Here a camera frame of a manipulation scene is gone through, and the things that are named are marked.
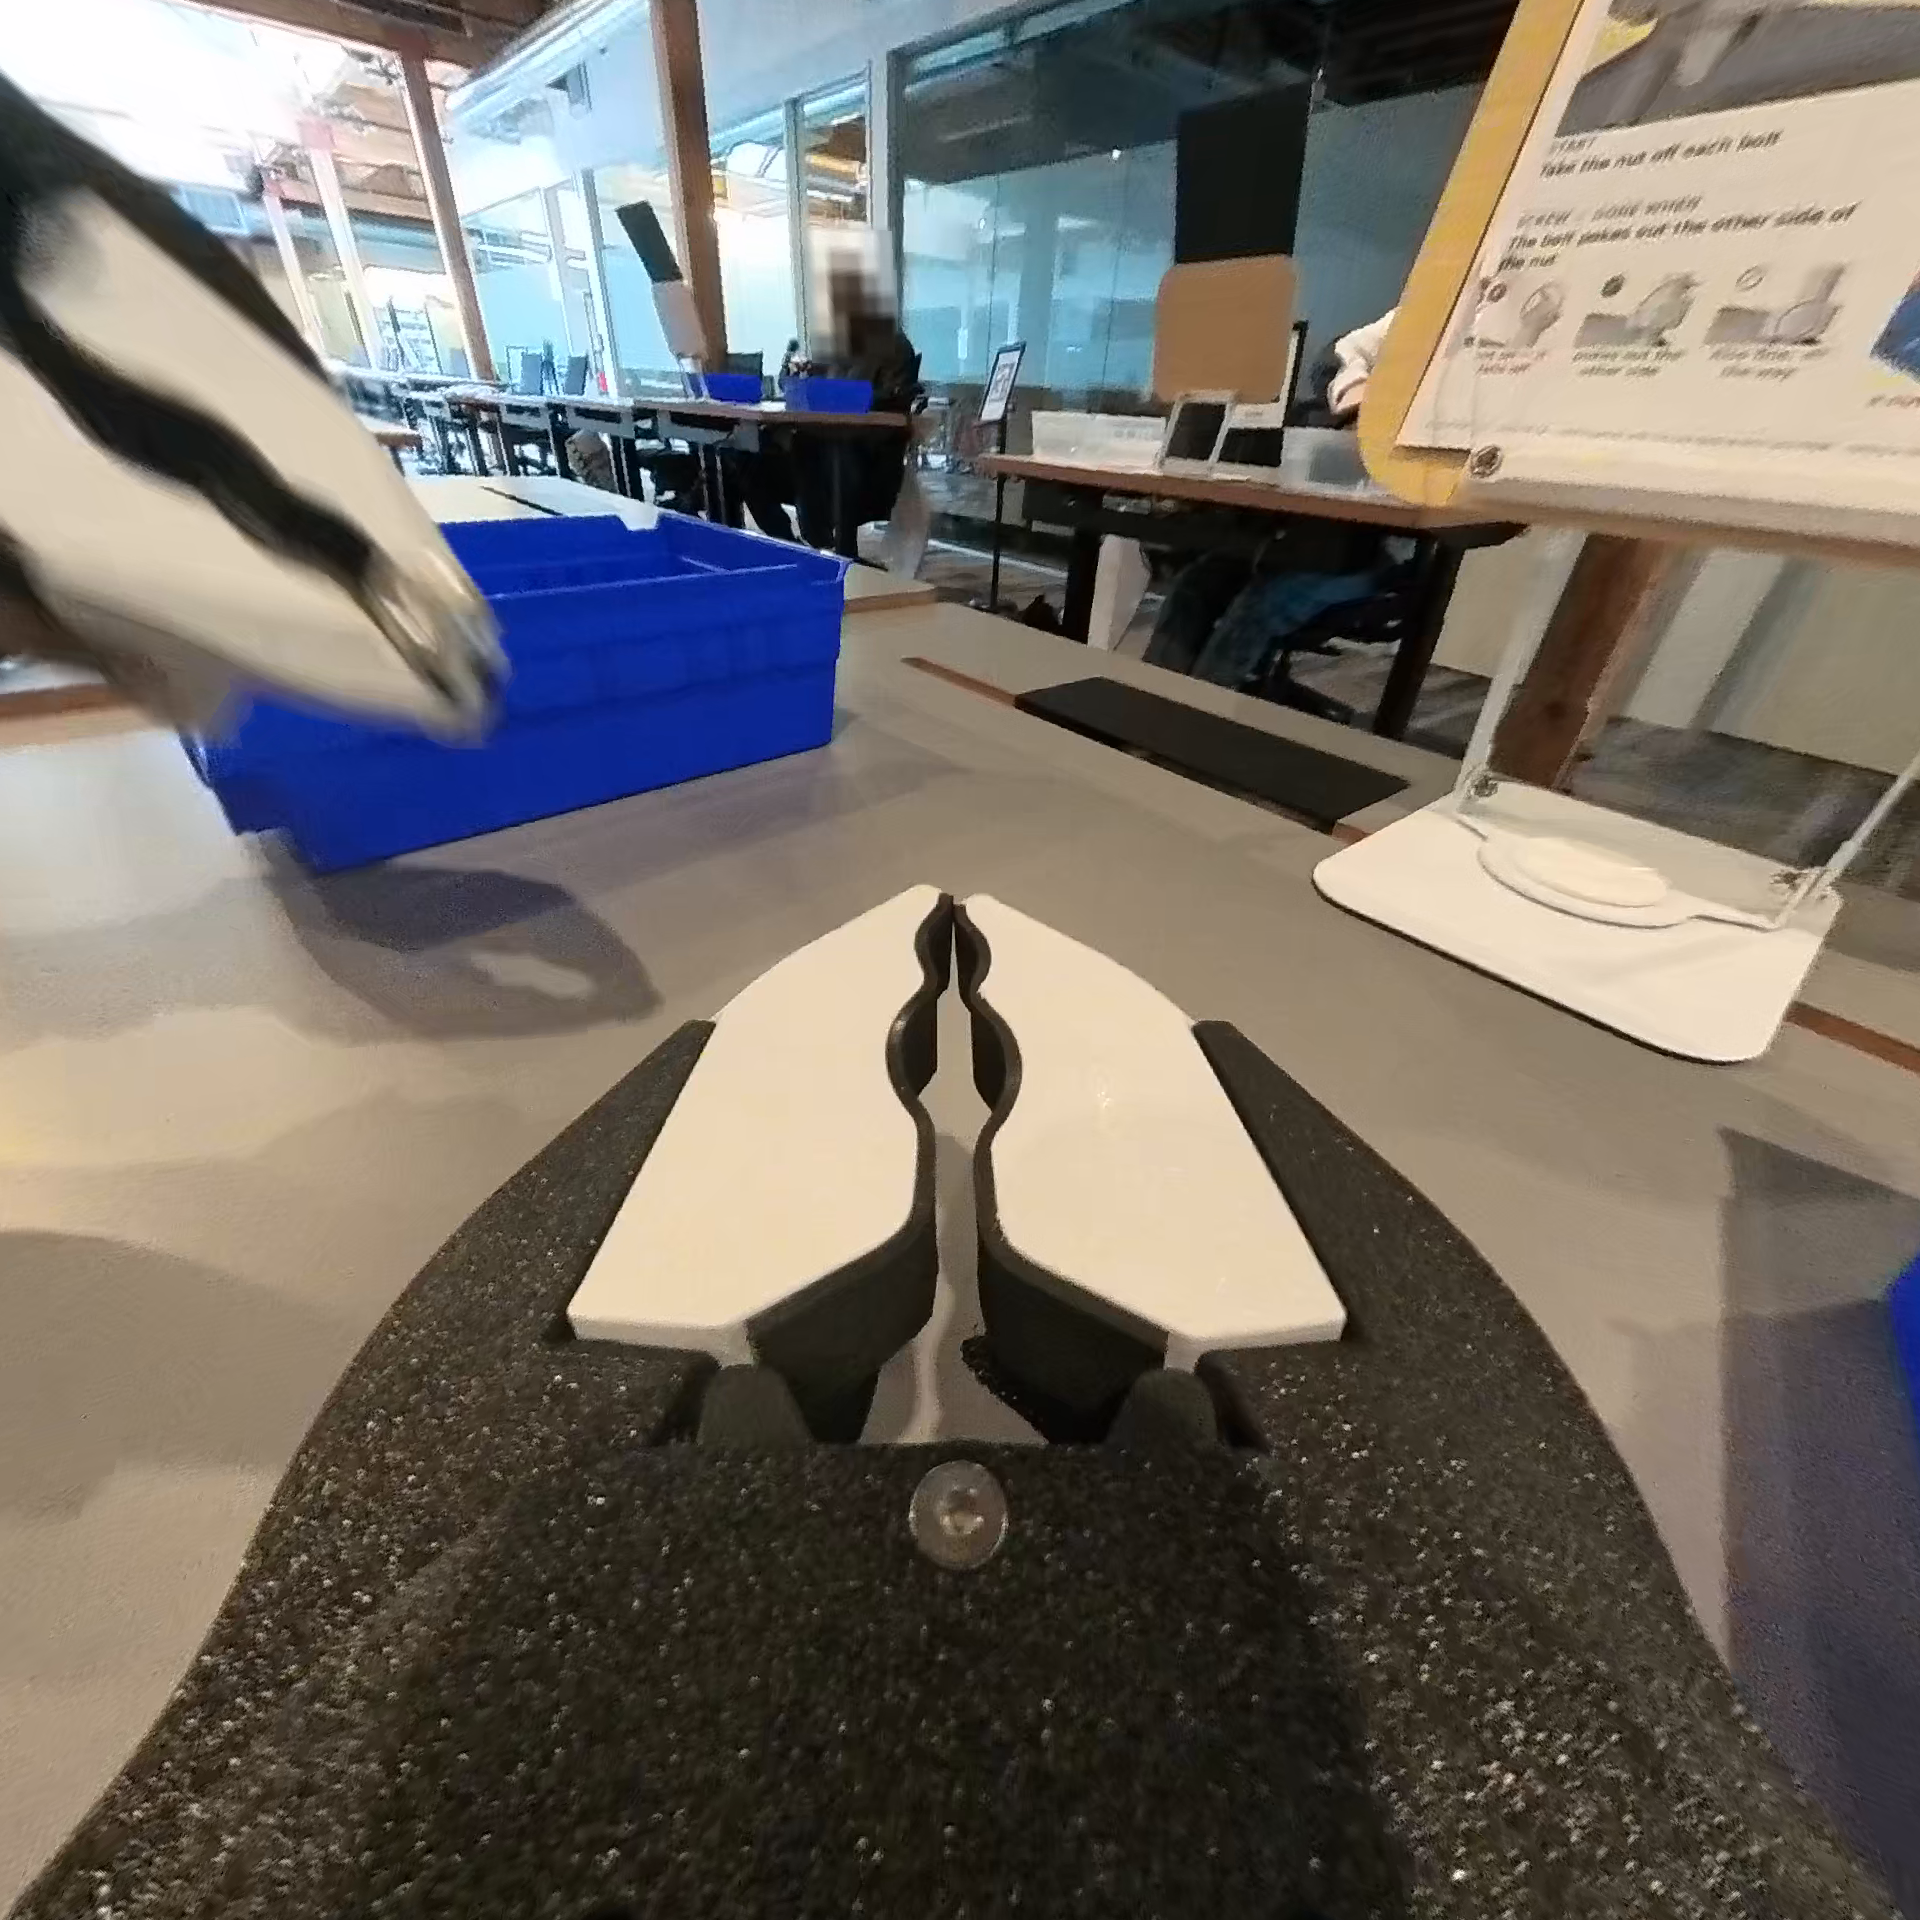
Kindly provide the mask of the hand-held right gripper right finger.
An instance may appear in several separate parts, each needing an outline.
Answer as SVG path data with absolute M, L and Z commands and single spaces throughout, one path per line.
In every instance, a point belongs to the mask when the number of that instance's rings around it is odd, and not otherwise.
M 988 1352 L 1063 1428 L 1152 1372 L 1337 1342 L 1348 1307 L 1208 1056 L 1148 978 L 994 897 L 956 907 L 985 1106 L 973 1143 Z

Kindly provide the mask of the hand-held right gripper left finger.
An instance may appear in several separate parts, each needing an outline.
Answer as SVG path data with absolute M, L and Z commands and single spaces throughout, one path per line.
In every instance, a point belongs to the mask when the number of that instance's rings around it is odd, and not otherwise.
M 775 1375 L 860 1436 L 937 1298 L 954 899 L 914 883 L 759 971 L 698 1048 L 566 1303 L 579 1342 Z

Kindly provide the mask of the wooden post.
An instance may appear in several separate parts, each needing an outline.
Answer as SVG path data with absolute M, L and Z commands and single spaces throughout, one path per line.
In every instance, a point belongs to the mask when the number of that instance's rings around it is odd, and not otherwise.
M 1672 539 L 1587 533 L 1548 614 L 1543 635 L 1500 713 L 1494 774 L 1564 789 L 1644 660 L 1658 618 L 1686 585 L 1692 548 Z

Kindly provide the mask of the white round pad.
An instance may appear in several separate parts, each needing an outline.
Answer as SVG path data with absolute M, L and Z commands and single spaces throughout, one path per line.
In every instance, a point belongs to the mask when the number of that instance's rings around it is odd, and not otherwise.
M 1509 893 L 1582 922 L 1664 927 L 1684 917 L 1661 869 L 1584 839 L 1488 832 L 1477 864 Z

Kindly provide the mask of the clear plastic container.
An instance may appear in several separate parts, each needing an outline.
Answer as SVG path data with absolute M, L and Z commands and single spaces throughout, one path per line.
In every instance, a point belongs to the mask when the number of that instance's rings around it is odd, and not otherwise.
M 1155 414 L 1035 407 L 1027 417 L 1027 452 L 1050 463 L 1155 468 L 1166 426 Z

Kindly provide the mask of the wooden top desk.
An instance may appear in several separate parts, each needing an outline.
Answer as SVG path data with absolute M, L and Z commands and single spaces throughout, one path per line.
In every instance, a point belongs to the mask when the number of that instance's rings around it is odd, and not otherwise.
M 1465 554 L 1524 533 L 1522 522 L 1416 506 L 1369 481 L 1170 474 L 1003 450 L 980 452 L 972 468 L 994 481 L 994 525 L 1002 525 L 1003 490 L 1015 481 L 1020 522 L 1067 536 L 1061 624 L 1081 644 L 1092 637 L 1095 567 L 1107 538 L 1182 554 L 1250 556 L 1273 530 L 1307 522 L 1411 539 L 1408 624 L 1369 717 L 1369 731 L 1388 739 L 1402 739 L 1413 717 Z

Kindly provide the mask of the long row of desks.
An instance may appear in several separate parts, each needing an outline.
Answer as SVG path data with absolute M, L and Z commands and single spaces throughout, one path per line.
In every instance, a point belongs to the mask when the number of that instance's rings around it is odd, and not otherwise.
M 390 374 L 386 400 L 444 472 L 521 477 L 546 458 L 551 476 L 630 500 L 649 484 L 673 511 L 829 554 L 800 532 L 792 444 L 842 420 L 787 412 L 780 383 L 758 406 L 729 406 L 704 398 L 704 376 L 679 393 L 592 396 Z

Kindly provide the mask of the black rectangular mat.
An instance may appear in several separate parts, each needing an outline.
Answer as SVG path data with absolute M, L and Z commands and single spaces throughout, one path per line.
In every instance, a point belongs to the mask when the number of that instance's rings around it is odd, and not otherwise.
M 1013 708 L 1320 832 L 1408 787 L 1375 765 L 1116 680 L 1023 689 Z

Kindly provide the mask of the printed instruction sheet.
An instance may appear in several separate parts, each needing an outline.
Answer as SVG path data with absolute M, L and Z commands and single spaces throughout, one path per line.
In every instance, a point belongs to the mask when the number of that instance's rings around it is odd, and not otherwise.
M 1404 445 L 1453 506 L 1915 549 L 1915 4 L 1582 4 Z

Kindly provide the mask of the cork board panel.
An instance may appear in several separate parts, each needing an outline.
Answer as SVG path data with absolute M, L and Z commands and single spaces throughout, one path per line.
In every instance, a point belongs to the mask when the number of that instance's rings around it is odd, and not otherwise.
M 1285 400 L 1298 345 L 1296 289 L 1296 262 L 1281 251 L 1173 262 L 1155 294 L 1152 400 Z

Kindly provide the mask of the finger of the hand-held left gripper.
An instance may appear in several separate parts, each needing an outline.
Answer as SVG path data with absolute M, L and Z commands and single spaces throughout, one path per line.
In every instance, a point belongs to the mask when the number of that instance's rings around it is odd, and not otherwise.
M 165 189 L 4 81 L 2 371 L 97 448 L 341 571 L 446 552 L 430 511 L 277 301 Z M 491 680 L 507 660 L 491 614 Z
M 108 454 L 4 358 L 4 653 L 97 671 L 192 730 L 252 698 L 484 731 L 491 614 L 448 554 L 341 571 Z

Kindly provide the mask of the large blue plastic bin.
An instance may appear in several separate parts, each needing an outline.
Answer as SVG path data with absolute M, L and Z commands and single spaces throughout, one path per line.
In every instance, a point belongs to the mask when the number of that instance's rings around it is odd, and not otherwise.
M 453 519 L 507 678 L 491 731 L 254 704 L 180 746 L 234 834 L 312 874 L 444 848 L 819 749 L 833 731 L 848 564 L 661 511 Z

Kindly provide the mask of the clear document stand white base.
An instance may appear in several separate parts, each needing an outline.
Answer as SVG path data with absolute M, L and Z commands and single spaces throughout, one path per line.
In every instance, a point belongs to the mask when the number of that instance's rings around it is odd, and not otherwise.
M 1655 1052 L 1702 1064 L 1763 1056 L 1840 917 L 1842 878 L 1915 787 L 1915 753 L 1857 823 L 1818 851 L 1766 858 L 1723 830 L 1655 821 L 1565 787 L 1498 776 L 1489 756 L 1506 704 L 1543 635 L 1587 533 L 1552 532 L 1517 600 L 1509 637 L 1452 786 L 1325 856 L 1314 890 L 1357 922 L 1557 1006 Z M 1684 917 L 1589 924 L 1486 875 L 1488 834 L 1554 836 L 1659 869 Z

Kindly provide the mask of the yellow backing board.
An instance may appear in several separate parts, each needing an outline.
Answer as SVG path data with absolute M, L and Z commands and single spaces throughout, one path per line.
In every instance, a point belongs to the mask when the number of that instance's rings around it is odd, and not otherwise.
M 1580 2 L 1522 2 L 1462 135 L 1356 420 L 1367 480 L 1426 519 L 1452 510 L 1465 454 L 1404 444 L 1408 414 L 1442 355 L 1509 176 L 1541 116 L 1582 14 Z

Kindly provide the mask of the black wall panel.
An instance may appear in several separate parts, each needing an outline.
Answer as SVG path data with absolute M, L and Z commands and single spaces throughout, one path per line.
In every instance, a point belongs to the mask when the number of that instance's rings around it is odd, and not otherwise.
M 1172 262 L 1290 258 L 1298 236 L 1314 86 L 1187 108 L 1173 125 Z

